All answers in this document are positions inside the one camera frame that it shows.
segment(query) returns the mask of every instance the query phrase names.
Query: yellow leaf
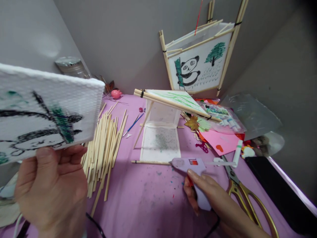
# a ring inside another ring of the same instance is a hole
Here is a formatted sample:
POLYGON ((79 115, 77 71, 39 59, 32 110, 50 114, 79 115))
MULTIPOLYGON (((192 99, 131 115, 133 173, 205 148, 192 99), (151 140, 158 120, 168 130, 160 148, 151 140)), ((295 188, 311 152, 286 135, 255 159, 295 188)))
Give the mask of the yellow leaf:
POLYGON ((190 127, 192 131, 198 130, 197 119, 198 118, 196 116, 192 116, 191 119, 188 122, 186 122, 184 125, 190 127))

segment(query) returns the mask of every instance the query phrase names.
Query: hand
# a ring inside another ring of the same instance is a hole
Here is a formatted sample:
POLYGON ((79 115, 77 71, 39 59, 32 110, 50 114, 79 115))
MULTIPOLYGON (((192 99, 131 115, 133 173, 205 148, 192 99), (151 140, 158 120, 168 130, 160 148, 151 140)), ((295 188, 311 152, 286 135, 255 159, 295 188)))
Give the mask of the hand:
MULTIPOLYGON (((215 180, 206 175, 199 176, 191 169, 187 171, 187 174, 206 195, 211 207, 220 217, 220 227, 226 234, 230 237, 269 237, 266 232, 251 221, 215 180)), ((194 212, 198 215, 199 207, 195 199, 195 191, 191 188, 188 177, 185 178, 184 191, 194 212)))
POLYGON ((43 147, 22 162, 15 198, 39 237, 82 237, 88 188, 80 163, 86 152, 82 145, 43 147))

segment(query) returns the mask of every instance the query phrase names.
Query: scissor handle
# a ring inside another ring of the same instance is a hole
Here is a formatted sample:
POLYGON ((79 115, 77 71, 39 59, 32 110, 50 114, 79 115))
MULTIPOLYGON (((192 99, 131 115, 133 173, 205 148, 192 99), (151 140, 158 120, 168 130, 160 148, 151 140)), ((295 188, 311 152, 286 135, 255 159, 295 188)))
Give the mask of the scissor handle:
POLYGON ((248 215, 248 217, 255 223, 253 216, 251 215, 249 209, 247 208, 247 206, 243 200, 243 197, 242 197, 241 192, 239 190, 238 184, 235 183, 231 179, 229 179, 229 187, 228 187, 227 193, 229 194, 229 196, 231 196, 231 194, 235 195, 240 207, 244 210, 244 212, 248 215))
POLYGON ((253 214, 253 216, 254 216, 253 221, 254 221, 256 224, 258 224, 259 227, 262 228, 261 223, 260 223, 260 220, 259 220, 259 218, 258 218, 258 216, 257 216, 257 214, 256 214, 256 212, 255 212, 255 210, 254 210, 254 208, 253 208, 253 206, 252 206, 252 204, 251 204, 251 201, 250 201, 250 199, 249 199, 249 195, 250 195, 251 197, 253 197, 253 199, 257 202, 257 204, 260 206, 262 212, 264 213, 264 216, 265 216, 265 218, 266 218, 266 220, 267 220, 267 222, 268 222, 268 225, 269 225, 269 227, 270 227, 272 237, 274 237, 274 238, 279 238, 279 235, 278 235, 276 226, 275 226, 275 224, 274 224, 274 222, 273 222, 273 219, 272 219, 270 213, 268 212, 268 210, 266 209, 266 207, 264 206, 264 204, 262 203, 262 201, 261 201, 253 192, 251 192, 246 186, 244 186, 241 182, 239 183, 239 186, 240 186, 239 191, 241 192, 241 194, 242 194, 242 196, 243 196, 243 198, 244 198, 244 201, 247 201, 247 203, 248 203, 247 206, 248 206, 248 207, 251 209, 251 211, 252 211, 252 214, 253 214))

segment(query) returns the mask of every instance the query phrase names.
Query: pink paper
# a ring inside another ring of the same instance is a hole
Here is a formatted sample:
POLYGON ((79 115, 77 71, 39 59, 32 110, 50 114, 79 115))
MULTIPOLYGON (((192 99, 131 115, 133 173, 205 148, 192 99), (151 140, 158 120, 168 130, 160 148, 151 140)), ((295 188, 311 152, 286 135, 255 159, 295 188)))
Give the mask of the pink paper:
POLYGON ((235 134, 222 134, 213 130, 200 133, 219 156, 235 151, 240 140, 235 134))

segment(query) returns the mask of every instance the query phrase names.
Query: pink ball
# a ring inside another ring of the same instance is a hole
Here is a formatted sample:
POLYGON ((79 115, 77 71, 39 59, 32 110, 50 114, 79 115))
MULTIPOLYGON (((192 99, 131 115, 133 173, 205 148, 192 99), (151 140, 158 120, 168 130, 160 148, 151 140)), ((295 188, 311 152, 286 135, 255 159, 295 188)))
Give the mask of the pink ball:
POLYGON ((120 92, 120 90, 112 90, 112 92, 111 92, 111 96, 112 96, 114 99, 120 98, 121 94, 122 94, 122 93, 120 92))

